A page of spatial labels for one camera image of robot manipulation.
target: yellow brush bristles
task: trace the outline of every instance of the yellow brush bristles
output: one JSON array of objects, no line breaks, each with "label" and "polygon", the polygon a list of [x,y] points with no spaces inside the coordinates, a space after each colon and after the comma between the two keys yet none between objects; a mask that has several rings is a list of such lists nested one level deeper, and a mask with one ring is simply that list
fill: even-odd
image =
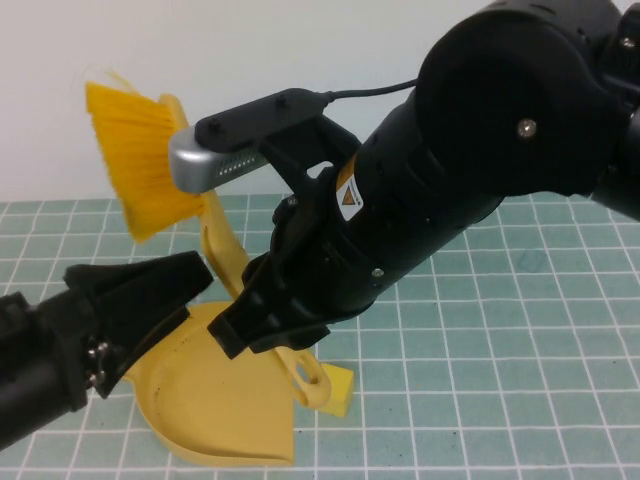
[{"label": "yellow brush bristles", "polygon": [[137,92],[87,83],[87,110],[131,236],[142,242],[200,215],[199,195],[178,190],[169,171],[169,139],[185,128],[175,97],[154,102]]}]

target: hanging hole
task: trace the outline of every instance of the hanging hole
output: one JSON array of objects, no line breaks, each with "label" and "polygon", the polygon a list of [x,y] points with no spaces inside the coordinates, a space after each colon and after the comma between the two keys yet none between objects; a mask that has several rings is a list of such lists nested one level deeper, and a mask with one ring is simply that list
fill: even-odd
[{"label": "hanging hole", "polygon": [[311,367],[308,362],[304,358],[299,358],[296,363],[296,372],[300,375],[300,378],[309,385],[317,385],[320,382],[320,379],[315,375],[310,375]]}]

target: table surface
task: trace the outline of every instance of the table surface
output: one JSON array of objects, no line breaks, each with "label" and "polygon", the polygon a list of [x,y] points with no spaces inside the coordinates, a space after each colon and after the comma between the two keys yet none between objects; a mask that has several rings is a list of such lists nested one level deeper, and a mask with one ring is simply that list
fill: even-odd
[{"label": "table surface", "polygon": [[[281,196],[223,197],[251,254]],[[187,221],[134,246],[113,200],[0,204],[0,291],[65,268],[199,249]],[[209,470],[170,455],[126,382],[0,453],[0,480],[640,479],[640,224],[584,199],[510,199],[336,325],[345,419],[296,407],[296,465]],[[219,282],[197,301],[227,299]]]}]

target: grid line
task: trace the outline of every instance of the grid line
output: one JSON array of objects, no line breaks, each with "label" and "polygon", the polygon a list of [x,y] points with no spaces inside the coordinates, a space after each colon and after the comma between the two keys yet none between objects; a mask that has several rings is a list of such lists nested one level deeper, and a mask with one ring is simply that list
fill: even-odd
[{"label": "grid line", "polygon": [[[623,468],[639,468],[640,463],[637,462],[628,462],[621,464]],[[522,465],[521,469],[524,470],[559,470],[564,467],[568,467],[571,469],[580,468],[580,469],[601,469],[601,468],[618,468],[617,463],[570,463],[566,466],[560,465]],[[127,467],[124,468],[123,472],[164,472],[166,467]],[[419,466],[417,468],[419,471],[437,471],[437,472],[463,472],[464,469],[456,466],[437,466],[437,465],[429,465],[429,466]],[[27,472],[67,472],[67,468],[61,467],[27,467],[25,471]],[[180,467],[175,468],[175,471],[181,473],[189,473],[189,472],[212,472],[212,469],[204,468],[204,467]],[[265,469],[263,467],[246,467],[246,468],[218,468],[215,469],[219,472],[236,472],[236,473],[262,473]],[[288,468],[274,468],[270,467],[267,469],[270,473],[286,473],[286,472],[314,472],[314,467],[288,467]],[[413,472],[415,467],[385,467],[380,466],[375,468],[376,471],[381,472]],[[474,471],[514,471],[515,468],[513,466],[505,466],[505,465],[478,465],[473,467]],[[17,467],[0,467],[0,472],[14,472],[18,471]],[[72,472],[116,472],[116,467],[92,467],[92,468],[73,468]],[[360,472],[366,471],[364,467],[318,467],[319,472]]]},{"label": "grid line", "polygon": [[[465,245],[467,246],[467,254],[469,257],[469,265],[471,266],[471,277],[473,278],[473,284],[476,290],[476,294],[478,295],[478,298],[481,297],[480,294],[480,287],[478,286],[478,278],[476,276],[476,271],[475,271],[475,267],[473,265],[473,257],[471,256],[471,249],[469,248],[469,239],[467,238],[467,232],[463,232],[462,235],[464,236],[464,242]],[[498,384],[498,393],[500,395],[500,404],[502,407],[502,412],[504,414],[504,418],[505,418],[505,422],[506,422],[506,430],[507,430],[507,434],[509,435],[509,443],[511,444],[511,451],[513,453],[513,458],[516,462],[516,469],[518,472],[518,479],[522,480],[522,471],[520,470],[520,460],[518,458],[518,451],[516,449],[516,443],[515,440],[513,439],[513,431],[511,430],[511,421],[509,419],[509,411],[507,409],[507,402],[505,401],[504,398],[504,392],[502,390],[502,381],[500,380],[500,374],[498,372],[498,364],[496,363],[496,356],[494,354],[494,350],[493,350],[493,342],[491,340],[491,335],[489,335],[489,331],[488,331],[488,324],[487,324],[487,317],[485,315],[485,311],[484,311],[484,307],[482,306],[482,304],[480,304],[480,314],[482,316],[482,325],[484,326],[484,330],[485,330],[485,336],[487,338],[487,344],[489,345],[489,354],[491,356],[491,363],[493,364],[493,371],[495,373],[496,376],[496,382]]]},{"label": "grid line", "polygon": [[[574,215],[571,203],[570,202],[567,202],[567,203],[569,205],[569,209],[571,210],[572,215]],[[633,363],[631,362],[631,359],[629,357],[629,349],[627,348],[627,344],[626,344],[626,342],[624,340],[624,337],[620,333],[620,326],[618,325],[618,321],[616,320],[616,315],[615,315],[615,313],[613,311],[613,308],[611,308],[611,303],[610,303],[609,299],[607,298],[607,295],[605,294],[604,288],[602,288],[602,282],[600,281],[600,278],[599,278],[599,275],[601,275],[601,273],[599,273],[596,270],[596,268],[595,268],[595,266],[593,264],[593,258],[591,257],[591,254],[589,253],[589,251],[586,250],[586,243],[584,241],[584,237],[582,236],[582,230],[580,228],[580,225],[578,225],[578,224],[576,224],[576,225],[578,227],[578,236],[580,237],[580,242],[585,247],[585,251],[587,252],[587,259],[589,261],[589,266],[591,267],[591,269],[593,271],[593,276],[594,276],[594,278],[596,280],[596,283],[598,284],[598,288],[600,289],[600,293],[602,294],[602,297],[604,298],[605,304],[607,305],[607,309],[609,310],[609,314],[611,315],[611,318],[613,319],[615,331],[616,331],[616,333],[618,335],[618,338],[620,339],[620,343],[622,344],[622,348],[624,349],[625,357],[627,357],[627,361],[629,363],[629,370],[631,371],[631,374],[633,375],[633,378],[635,380],[636,386],[638,387],[638,389],[640,389],[640,380],[638,379],[638,374],[635,371],[635,369],[633,368]],[[638,283],[638,285],[640,285],[640,280],[638,280],[638,272],[635,269],[635,267],[633,267],[633,261],[629,257],[628,252],[626,252],[626,250],[624,250],[624,241],[622,240],[622,236],[620,235],[620,231],[615,226],[614,226],[614,229],[616,231],[616,235],[618,236],[618,239],[620,240],[620,244],[623,245],[623,251],[625,251],[625,256],[626,256],[627,260],[629,261],[629,265],[633,269],[634,276],[636,278],[636,282]]]},{"label": "grid line", "polygon": [[[502,218],[500,216],[500,211],[497,211],[496,215],[498,217],[498,223],[500,225],[502,225]],[[504,234],[504,229],[501,229],[501,236],[502,236],[502,241],[504,242],[504,244],[506,246],[507,239],[506,239],[505,234]],[[562,438],[562,434],[560,432],[560,427],[559,427],[559,423],[558,423],[558,415],[556,413],[556,409],[555,409],[555,407],[553,405],[553,400],[551,398],[549,384],[548,384],[546,373],[545,373],[544,368],[542,366],[542,360],[541,360],[541,357],[540,357],[538,344],[537,344],[537,341],[535,339],[535,336],[533,335],[533,328],[531,327],[531,319],[529,318],[529,314],[527,313],[527,309],[526,309],[526,306],[525,306],[524,298],[522,296],[522,290],[520,289],[520,285],[518,284],[517,279],[515,279],[516,269],[515,269],[515,267],[513,265],[513,260],[511,259],[511,257],[509,257],[509,268],[511,269],[511,271],[512,271],[512,273],[514,275],[514,281],[515,281],[515,284],[516,284],[516,289],[518,291],[518,297],[519,297],[519,300],[520,300],[520,302],[522,304],[522,310],[524,312],[524,317],[525,317],[526,322],[527,322],[527,330],[528,330],[528,333],[529,333],[529,338],[531,339],[531,344],[533,345],[533,350],[534,350],[534,353],[535,353],[535,356],[536,356],[536,361],[537,361],[537,367],[538,367],[538,370],[540,371],[540,376],[542,378],[542,383],[544,385],[544,393],[546,395],[547,403],[549,404],[549,410],[551,411],[551,416],[553,418],[553,425],[554,425],[554,428],[555,428],[555,430],[557,432],[558,442],[559,442],[560,448],[562,450],[562,457],[564,459],[565,465],[568,466],[569,465],[569,456],[567,454],[567,448],[566,448],[566,445],[564,443],[564,439]],[[573,470],[571,468],[569,468],[569,478],[571,480],[574,480],[574,478],[575,478],[574,474],[573,474]]]},{"label": "grid line", "polygon": [[[533,199],[531,199],[531,205],[533,207],[533,215],[534,215],[534,218],[536,220],[536,224],[537,224],[538,229],[540,231],[540,235],[542,236],[542,242],[543,242],[544,248],[546,249],[547,248],[546,240],[544,239],[544,236],[542,235],[542,226],[540,225],[540,222],[538,220],[538,212],[536,210],[536,205],[533,202]],[[580,240],[581,240],[582,244],[586,245],[584,243],[584,239],[582,238],[582,233],[580,232],[580,227],[579,226],[578,226],[578,235],[580,237]],[[556,282],[556,286],[558,288],[558,291],[560,292],[560,298],[562,299],[562,303],[564,304],[564,308],[565,308],[565,310],[567,312],[567,315],[569,316],[569,321],[571,322],[571,326],[573,327],[575,325],[575,322],[574,322],[574,320],[572,318],[571,310],[569,309],[569,306],[567,305],[567,301],[566,301],[566,299],[564,297],[564,292],[562,290],[562,285],[560,284],[560,280],[558,279],[558,276],[556,274],[556,270],[555,270],[555,267],[553,265],[553,262],[550,262],[550,265],[551,265],[551,272],[552,272],[554,280]],[[580,337],[578,336],[578,332],[574,328],[573,328],[573,335],[574,335],[574,337],[576,339],[576,342],[578,344],[578,349],[580,351],[580,357],[581,357],[584,369],[587,372],[587,377],[589,379],[589,385],[591,386],[591,389],[593,390],[593,397],[595,398],[595,401],[596,401],[596,404],[597,404],[597,407],[598,407],[598,413],[600,414],[600,418],[602,420],[602,423],[604,424],[605,433],[607,435],[607,440],[609,441],[609,446],[611,447],[611,450],[613,451],[613,454],[614,454],[615,459],[616,459],[616,463],[619,465],[620,475],[622,475],[623,480],[626,480],[627,479],[627,474],[624,471],[624,468],[621,466],[620,458],[618,456],[618,452],[616,450],[616,446],[613,443],[613,438],[611,436],[611,432],[609,430],[609,426],[607,425],[607,420],[605,418],[605,415],[604,415],[604,412],[603,412],[603,409],[602,409],[602,405],[601,405],[600,399],[598,397],[598,394],[597,394],[597,391],[596,391],[596,388],[595,388],[595,384],[594,384],[594,381],[593,381],[593,377],[591,375],[591,371],[589,369],[589,365],[587,364],[587,361],[586,361],[585,356],[584,356],[584,349],[583,349],[582,344],[580,342]]]},{"label": "grid line", "polygon": [[369,480],[369,454],[367,451],[367,421],[365,417],[365,404],[364,404],[364,380],[362,376],[362,332],[360,330],[360,322],[362,321],[361,317],[356,319],[357,326],[357,339],[358,339],[358,371],[360,372],[360,420],[362,422],[362,460],[364,463],[364,480]]},{"label": "grid line", "polygon": [[[431,269],[434,270],[435,266],[433,264],[433,257],[429,259],[429,263],[431,265]],[[438,282],[434,282],[434,292],[436,295],[436,304],[438,306],[438,319],[440,321],[440,326],[442,327],[442,337],[444,340],[444,352],[447,360],[447,369],[449,374],[449,381],[451,382],[451,391],[453,392],[453,405],[456,414],[457,421],[457,430],[460,432],[460,447],[462,449],[462,459],[464,461],[464,467],[466,470],[467,480],[471,479],[471,468],[469,466],[469,454],[467,453],[467,446],[465,442],[464,430],[462,428],[462,418],[460,416],[460,403],[458,399],[458,392],[456,389],[455,376],[453,374],[453,368],[451,365],[451,355],[449,354],[449,342],[447,340],[447,331],[444,329],[444,316],[442,315],[442,306],[440,303],[440,292],[438,289]]]},{"label": "grid line", "polygon": [[[398,284],[393,286],[396,294],[396,300],[400,299],[398,294]],[[400,331],[400,351],[402,352],[402,373],[404,375],[404,393],[407,399],[407,413],[409,416],[409,434],[411,435],[411,455],[413,456],[413,466],[416,467],[416,480],[420,480],[418,473],[418,450],[416,447],[416,432],[413,425],[413,410],[411,408],[411,395],[409,394],[409,372],[407,371],[407,355],[404,346],[404,336],[402,335],[402,314],[400,312],[400,303],[396,304],[396,312],[398,313],[398,329]]]}]

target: white wall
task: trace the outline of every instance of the white wall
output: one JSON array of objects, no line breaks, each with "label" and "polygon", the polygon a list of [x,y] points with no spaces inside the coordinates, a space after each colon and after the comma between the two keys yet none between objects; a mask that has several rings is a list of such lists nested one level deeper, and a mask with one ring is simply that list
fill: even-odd
[{"label": "white wall", "polygon": [[[414,78],[429,48],[489,0],[20,0],[0,14],[0,200],[113,196],[83,85],[113,68],[195,121],[288,87]],[[619,0],[627,8],[631,0]],[[406,94],[327,114],[361,139]],[[267,169],[224,191],[286,187]]]}]

